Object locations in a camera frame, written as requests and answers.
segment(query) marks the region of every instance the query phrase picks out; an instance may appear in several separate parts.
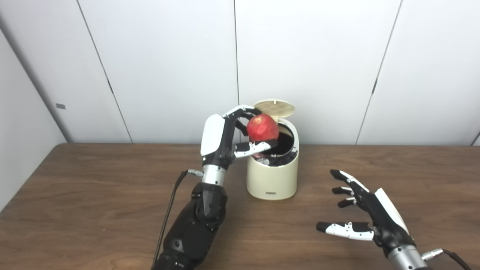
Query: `robotic finger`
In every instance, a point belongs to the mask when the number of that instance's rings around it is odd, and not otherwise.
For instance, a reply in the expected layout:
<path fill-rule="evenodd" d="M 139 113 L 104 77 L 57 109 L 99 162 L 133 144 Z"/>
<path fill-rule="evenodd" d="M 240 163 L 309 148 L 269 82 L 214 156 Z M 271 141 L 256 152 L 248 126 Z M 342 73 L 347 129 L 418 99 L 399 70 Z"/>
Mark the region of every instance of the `robotic finger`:
<path fill-rule="evenodd" d="M 368 222 L 319 222 L 317 223 L 317 231 L 341 236 L 354 240 L 371 241 L 373 239 L 373 230 Z"/>
<path fill-rule="evenodd" d="M 277 145 L 278 145 L 278 141 L 276 139 L 260 141 L 260 142 L 238 143 L 238 144 L 235 144 L 236 149 L 234 153 L 236 158 L 243 158 L 246 156 L 251 156 L 256 153 L 263 152 Z"/>
<path fill-rule="evenodd" d="M 337 180 L 345 182 L 354 193 L 370 192 L 360 181 L 350 174 L 340 170 L 330 170 L 330 174 Z"/>
<path fill-rule="evenodd" d="M 253 118 L 254 115 L 256 115 L 256 114 L 251 114 L 251 113 L 244 112 L 244 113 L 242 113 L 241 118 L 245 118 L 247 120 L 250 120 L 250 119 Z"/>
<path fill-rule="evenodd" d="M 245 113 L 251 113 L 254 115 L 262 114 L 262 111 L 253 107 L 253 106 L 247 106 L 247 105 L 238 105 L 235 108 L 229 110 L 227 113 L 225 113 L 222 117 L 223 118 L 231 118 L 233 117 L 234 119 L 239 118 L 241 115 Z"/>
<path fill-rule="evenodd" d="M 248 136 L 247 127 L 240 121 L 235 122 L 235 127 L 238 128 L 244 136 Z"/>
<path fill-rule="evenodd" d="M 356 204 L 357 204 L 357 200 L 355 199 L 355 197 L 346 198 L 337 203 L 338 207 L 340 208 L 345 208 L 345 207 L 356 205 Z"/>
<path fill-rule="evenodd" d="M 345 194 L 345 195 L 350 195 L 353 196 L 353 190 L 349 187 L 344 187 L 344 186 L 339 186 L 339 187 L 334 187 L 332 188 L 332 193 L 333 194 Z"/>

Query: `black cable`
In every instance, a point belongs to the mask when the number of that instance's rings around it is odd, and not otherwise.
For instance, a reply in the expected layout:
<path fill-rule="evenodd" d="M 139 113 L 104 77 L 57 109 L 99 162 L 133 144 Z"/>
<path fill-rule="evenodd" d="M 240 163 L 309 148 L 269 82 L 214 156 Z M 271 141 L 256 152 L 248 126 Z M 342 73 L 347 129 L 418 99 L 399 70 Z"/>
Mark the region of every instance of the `black cable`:
<path fill-rule="evenodd" d="M 158 256 L 160 254 L 160 247 L 162 246 L 163 233 L 165 232 L 165 227 L 167 226 L 168 216 L 170 215 L 170 210 L 172 209 L 173 200 L 175 199 L 175 193 L 177 192 L 177 188 L 179 187 L 181 181 L 183 180 L 183 178 L 185 178 L 187 174 L 188 174 L 188 170 L 181 172 L 179 178 L 177 179 L 177 181 L 175 182 L 175 185 L 173 186 L 172 196 L 170 197 L 170 202 L 168 203 L 167 212 L 165 213 L 165 218 L 163 219 L 162 230 L 160 231 L 160 237 L 158 238 L 158 243 L 156 245 L 155 256 L 153 257 L 153 263 L 152 263 L 151 269 L 153 269 L 156 261 L 158 260 Z"/>
<path fill-rule="evenodd" d="M 467 263 L 464 260 L 462 260 L 462 258 L 460 258 L 460 256 L 457 255 L 455 252 L 451 252 L 451 251 L 446 250 L 446 249 L 443 249 L 443 251 L 445 252 L 445 254 L 450 256 L 450 258 L 452 258 L 454 261 L 456 261 L 463 269 L 472 270 L 472 268 L 470 268 L 470 266 L 468 266 Z"/>

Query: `white robotic hand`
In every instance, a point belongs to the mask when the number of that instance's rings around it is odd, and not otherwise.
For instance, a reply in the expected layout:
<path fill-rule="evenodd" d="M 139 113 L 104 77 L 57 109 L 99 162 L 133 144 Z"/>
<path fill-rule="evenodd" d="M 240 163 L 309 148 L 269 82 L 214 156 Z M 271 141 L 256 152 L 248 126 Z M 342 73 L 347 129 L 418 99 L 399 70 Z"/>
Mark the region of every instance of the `white robotic hand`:
<path fill-rule="evenodd" d="M 210 116 L 205 122 L 202 147 L 200 149 L 204 165 L 213 163 L 227 169 L 225 166 L 228 167 L 235 158 L 251 156 L 276 146 L 278 144 L 277 140 L 232 143 L 235 128 L 238 128 L 243 135 L 248 136 L 247 128 L 238 119 L 246 118 L 250 120 L 255 115 L 261 113 L 255 107 L 239 105 L 223 116 L 218 114 Z"/>
<path fill-rule="evenodd" d="M 368 222 L 319 222 L 318 231 L 356 240 L 373 240 L 384 250 L 385 256 L 396 270 L 430 269 L 418 253 L 402 217 L 383 189 L 371 193 L 360 181 L 346 172 L 330 170 L 330 173 L 335 179 L 349 186 L 333 188 L 332 192 L 352 196 L 340 201 L 338 206 L 358 206 L 370 215 L 372 225 Z"/>

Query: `cable connector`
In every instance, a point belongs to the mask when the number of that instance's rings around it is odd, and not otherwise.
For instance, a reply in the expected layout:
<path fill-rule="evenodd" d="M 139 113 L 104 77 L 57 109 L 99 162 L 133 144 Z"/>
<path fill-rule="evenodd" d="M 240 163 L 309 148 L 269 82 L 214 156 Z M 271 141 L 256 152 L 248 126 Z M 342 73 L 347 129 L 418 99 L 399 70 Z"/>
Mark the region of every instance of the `cable connector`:
<path fill-rule="evenodd" d="M 204 176 L 204 172 L 197 171 L 197 170 L 194 170 L 194 169 L 188 169 L 188 173 L 191 174 L 191 175 L 198 176 L 200 178 L 202 178 Z"/>
<path fill-rule="evenodd" d="M 428 252 L 425 252 L 421 255 L 421 258 L 424 260 L 424 261 L 428 261 L 428 260 L 431 260 L 441 254 L 443 254 L 444 250 L 441 249 L 441 248 L 437 248 L 437 249 L 434 249 L 432 251 L 428 251 Z"/>

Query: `trash can opening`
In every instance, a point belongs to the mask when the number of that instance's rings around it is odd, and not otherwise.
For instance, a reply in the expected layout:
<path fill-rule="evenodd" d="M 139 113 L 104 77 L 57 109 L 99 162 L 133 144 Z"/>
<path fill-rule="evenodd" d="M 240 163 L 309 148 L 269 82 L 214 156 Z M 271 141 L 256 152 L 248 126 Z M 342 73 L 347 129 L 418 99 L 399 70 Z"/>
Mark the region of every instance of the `trash can opening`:
<path fill-rule="evenodd" d="M 278 135 L 278 145 L 272 149 L 263 151 L 262 154 L 278 157 L 288 154 L 292 150 L 296 139 L 293 137 L 293 132 L 282 123 L 278 123 L 278 130 L 280 132 Z"/>

